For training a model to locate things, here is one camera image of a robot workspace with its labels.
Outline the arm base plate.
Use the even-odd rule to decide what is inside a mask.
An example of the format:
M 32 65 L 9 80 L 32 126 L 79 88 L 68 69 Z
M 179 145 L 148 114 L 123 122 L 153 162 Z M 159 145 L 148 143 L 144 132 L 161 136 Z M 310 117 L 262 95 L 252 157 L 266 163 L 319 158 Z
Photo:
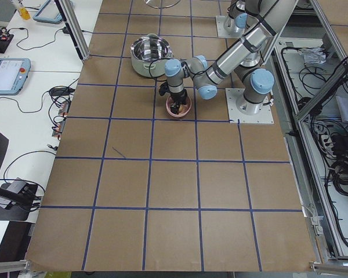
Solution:
M 274 124 L 268 95 L 264 96 L 262 103 L 252 104 L 244 99 L 244 89 L 226 88 L 226 100 L 230 123 Z
M 218 37 L 239 38 L 245 32 L 247 17 L 246 13 L 241 13 L 234 19 L 229 16 L 216 16 Z

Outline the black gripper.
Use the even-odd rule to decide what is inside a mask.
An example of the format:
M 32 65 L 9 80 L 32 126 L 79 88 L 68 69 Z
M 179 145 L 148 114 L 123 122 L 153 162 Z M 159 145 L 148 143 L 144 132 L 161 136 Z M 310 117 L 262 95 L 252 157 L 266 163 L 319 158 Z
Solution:
M 177 103 L 180 103 L 180 107 L 179 109 L 185 109 L 187 101 L 187 90 L 183 89 L 181 92 L 179 93 L 173 93 L 169 90 L 169 85 L 167 82 L 164 82 L 160 85 L 159 87 L 159 94 L 160 96 L 163 96 L 165 93 L 169 93 L 170 97 L 172 98 L 172 100 L 174 101 L 174 103 L 172 103 L 170 105 L 170 111 L 173 114 L 177 113 Z

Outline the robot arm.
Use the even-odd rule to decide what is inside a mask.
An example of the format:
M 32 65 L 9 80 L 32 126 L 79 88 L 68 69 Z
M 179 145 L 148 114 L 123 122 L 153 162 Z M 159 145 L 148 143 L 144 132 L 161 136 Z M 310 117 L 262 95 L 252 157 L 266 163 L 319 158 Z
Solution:
M 200 96 L 209 100 L 216 96 L 217 86 L 235 72 L 245 86 L 237 98 L 237 109 L 246 115 L 256 115 L 274 85 L 272 73 L 260 66 L 260 48 L 284 29 L 295 6 L 296 1 L 246 1 L 246 18 L 241 21 L 245 32 L 212 65 L 202 55 L 183 61 L 168 60 L 166 82 L 159 89 L 160 95 L 170 95 L 166 101 L 168 113 L 180 118 L 191 108 L 184 79 L 191 78 Z
M 248 17 L 245 13 L 245 3 L 245 1 L 231 1 L 227 15 L 216 17 L 219 38 L 231 38 L 238 41 L 243 36 Z M 177 61 L 176 64 L 181 69 L 176 69 L 175 74 L 169 78 L 171 96 L 181 98 L 184 91 L 178 93 L 176 89 L 183 87 L 184 78 L 191 78 L 201 98 L 204 100 L 214 98 L 218 92 L 217 85 L 245 60 L 245 57 L 242 56 L 241 60 L 237 61 L 232 58 L 230 52 L 231 49 L 228 48 L 211 65 L 208 65 L 206 58 L 202 55 L 181 62 Z

